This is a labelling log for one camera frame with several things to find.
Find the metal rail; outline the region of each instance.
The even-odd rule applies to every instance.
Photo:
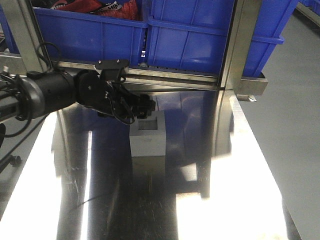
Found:
[[[309,7],[299,2],[296,9],[320,27],[320,16],[313,12]]]

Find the black cable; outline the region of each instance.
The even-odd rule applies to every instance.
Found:
[[[35,130],[39,125],[46,119],[49,114],[45,115],[39,120],[39,122],[0,160],[0,163],[5,160],[10,154],[14,152]]]
[[[132,119],[132,121],[126,121],[126,119],[120,117],[116,112],[115,112],[115,108],[114,108],[114,104],[112,102],[112,100],[108,97],[107,98],[110,101],[110,105],[111,105],[111,113],[114,116],[115,119],[117,119],[118,121],[122,122],[125,125],[131,125],[135,122],[135,116],[133,114],[133,112],[131,111],[131,109],[129,108],[128,104],[126,103],[126,101],[123,99],[123,97],[120,100],[120,103],[124,106],[125,110],[127,111],[127,113],[130,115],[130,119]]]
[[[9,76],[6,76],[6,75],[1,74],[1,78],[2,78],[3,80],[5,80],[4,82],[9,82],[9,83],[11,83],[11,84],[13,84],[13,85],[16,84],[15,81],[14,81],[11,77],[9,77]]]
[[[52,69],[52,66],[51,66],[51,62],[49,59],[46,59],[43,55],[41,55],[40,53],[40,48],[45,46],[45,45],[51,45],[53,46],[57,52],[58,52],[58,60],[56,61],[55,63],[55,66],[53,66],[53,70],[57,71],[58,70],[58,67],[59,67],[59,63],[61,61],[61,51],[60,49],[57,47],[57,45],[55,45],[54,43],[52,42],[49,42],[49,41],[44,41],[42,43],[39,44],[39,46],[36,48],[36,55],[46,64],[47,66],[47,70],[45,72],[43,72],[42,74],[46,74],[48,71],[50,71]]]

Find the gray floor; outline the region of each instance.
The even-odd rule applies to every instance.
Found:
[[[319,240],[320,31],[295,13],[282,35],[263,96],[241,106],[302,240]]]

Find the metal frame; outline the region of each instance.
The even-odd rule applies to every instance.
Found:
[[[21,54],[21,57],[0,54],[0,65],[7,65],[15,74],[25,74],[31,70],[43,72],[46,66],[36,54],[42,37],[30,0],[0,0],[0,4]],[[129,73],[134,76],[127,78],[127,84],[150,91],[234,90],[237,95],[242,95],[241,99],[261,95],[268,84],[264,77],[242,78],[261,4],[262,0],[235,0],[220,78],[183,71],[132,68]],[[43,54],[48,56],[45,48]],[[60,66],[94,69],[92,63],[61,62]]]
[[[0,3],[26,70],[44,72],[47,66],[36,53],[43,38],[30,0],[1,0]],[[39,52],[49,59],[45,47]]]
[[[309,7],[298,2],[296,9],[320,27],[320,16],[313,12]]]

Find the reflective metal surface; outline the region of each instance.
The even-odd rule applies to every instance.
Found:
[[[153,96],[165,115],[163,179],[133,176],[129,126],[76,104],[51,114],[0,238],[287,240],[281,194],[239,103],[216,94]]]

